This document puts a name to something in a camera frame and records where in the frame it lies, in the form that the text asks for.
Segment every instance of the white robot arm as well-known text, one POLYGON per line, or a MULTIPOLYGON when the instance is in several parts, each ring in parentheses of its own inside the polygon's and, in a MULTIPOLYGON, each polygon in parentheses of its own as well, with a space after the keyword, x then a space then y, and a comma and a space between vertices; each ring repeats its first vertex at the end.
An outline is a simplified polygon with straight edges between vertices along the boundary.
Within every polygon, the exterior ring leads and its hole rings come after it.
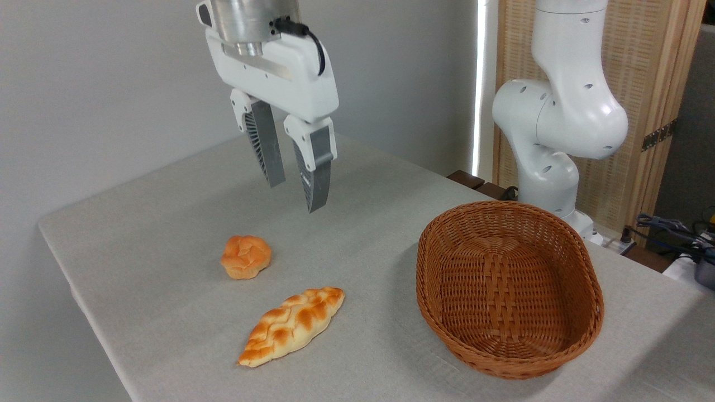
POLYGON ((288 113, 309 212, 325 205, 337 157, 329 117, 338 106, 327 52, 300 24, 296 0, 206 0, 197 5, 221 79, 232 86, 239 131, 248 134, 271 187, 285 181, 271 106, 288 113))
POLYGON ((608 0, 537 0, 531 52, 549 82, 513 80, 497 92, 496 124, 516 156, 519 200, 600 241, 593 221, 576 210, 578 170, 567 153, 604 159, 623 143, 626 111, 601 66, 608 0))

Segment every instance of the oval basket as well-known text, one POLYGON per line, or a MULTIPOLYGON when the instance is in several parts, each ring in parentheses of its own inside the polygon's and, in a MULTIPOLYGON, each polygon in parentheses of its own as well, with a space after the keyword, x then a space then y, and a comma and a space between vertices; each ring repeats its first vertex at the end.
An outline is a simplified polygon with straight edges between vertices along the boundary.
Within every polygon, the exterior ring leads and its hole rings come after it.
POLYGON ((417 301, 458 359, 524 379, 582 354, 603 324, 586 247, 537 207, 485 201, 436 217, 420 236, 417 301))

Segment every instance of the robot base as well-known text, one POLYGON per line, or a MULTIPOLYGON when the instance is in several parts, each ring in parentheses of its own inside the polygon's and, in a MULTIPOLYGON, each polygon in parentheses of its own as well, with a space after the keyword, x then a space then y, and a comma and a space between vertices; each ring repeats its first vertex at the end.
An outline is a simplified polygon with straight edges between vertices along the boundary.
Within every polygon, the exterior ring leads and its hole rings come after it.
POLYGON ((582 239, 597 245, 603 245, 603 236, 593 228, 593 220, 588 215, 574 210, 561 219, 578 232, 582 239))

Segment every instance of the cable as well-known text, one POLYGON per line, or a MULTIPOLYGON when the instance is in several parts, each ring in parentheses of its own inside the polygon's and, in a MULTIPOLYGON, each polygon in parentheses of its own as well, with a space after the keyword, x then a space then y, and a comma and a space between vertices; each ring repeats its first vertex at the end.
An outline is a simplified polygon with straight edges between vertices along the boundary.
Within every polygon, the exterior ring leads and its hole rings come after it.
POLYGON ((679 246, 671 245, 671 244, 668 244, 668 243, 661 242, 661 241, 659 241, 659 240, 657 240, 657 239, 655 239, 655 238, 653 238, 653 237, 651 237, 651 236, 648 236, 648 235, 646 235, 646 234, 644 234, 644 233, 641 233, 641 232, 639 232, 638 230, 633 229, 631 226, 625 226, 625 228, 628 229, 628 230, 630 230, 631 232, 637 234, 638 236, 643 237, 644 239, 650 240, 651 242, 653 242, 653 243, 655 243, 655 244, 657 244, 657 245, 659 245, 659 246, 661 246, 661 247, 665 247, 665 248, 669 248, 669 249, 671 249, 671 250, 679 251, 679 252, 682 253, 682 254, 691 255, 691 256, 693 256, 693 257, 704 258, 704 259, 705 259, 706 261, 708 261, 709 263, 715 263, 715 261, 712 260, 712 255, 708 255, 708 254, 706 254, 706 253, 701 253, 701 252, 699 252, 699 251, 696 251, 696 250, 703 250, 702 248, 698 248, 698 249, 694 250, 694 249, 692 249, 692 248, 684 248, 684 247, 679 247, 679 246))
POLYGON ((318 40, 317 36, 315 36, 310 31, 310 28, 308 28, 307 25, 301 24, 300 22, 291 21, 290 16, 275 19, 274 21, 271 21, 269 25, 274 26, 275 29, 281 34, 289 34, 301 38, 310 36, 310 38, 315 42, 315 46, 317 47, 317 58, 320 62, 320 69, 318 70, 317 75, 320 77, 322 73, 325 72, 325 53, 322 50, 322 45, 320 44, 320 41, 318 40))
POLYGON ((315 36, 311 31, 308 31, 308 36, 312 38, 315 42, 315 46, 317 47, 317 58, 320 60, 320 70, 317 72, 317 75, 320 77, 325 71, 325 53, 322 51, 322 45, 320 44, 320 41, 317 40, 317 36, 315 36))
POLYGON ((687 226, 679 220, 663 219, 662 217, 640 214, 636 218, 636 221, 636 226, 638 227, 654 227, 656 229, 665 230, 679 239, 696 242, 698 245, 703 245, 703 243, 706 243, 707 245, 715 245, 715 243, 711 240, 691 232, 687 226))

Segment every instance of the bread roll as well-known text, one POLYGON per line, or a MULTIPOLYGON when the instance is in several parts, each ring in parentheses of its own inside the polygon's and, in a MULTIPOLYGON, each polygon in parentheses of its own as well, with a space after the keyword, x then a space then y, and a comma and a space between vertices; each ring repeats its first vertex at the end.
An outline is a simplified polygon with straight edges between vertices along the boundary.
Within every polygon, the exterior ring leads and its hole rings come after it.
POLYGON ((234 279, 250 279, 270 264, 271 249, 260 237, 233 236, 226 242, 221 265, 234 279))
POLYGON ((260 366, 306 346, 327 328, 344 298, 341 289, 329 286, 289 297, 279 308, 261 317, 238 364, 260 366))

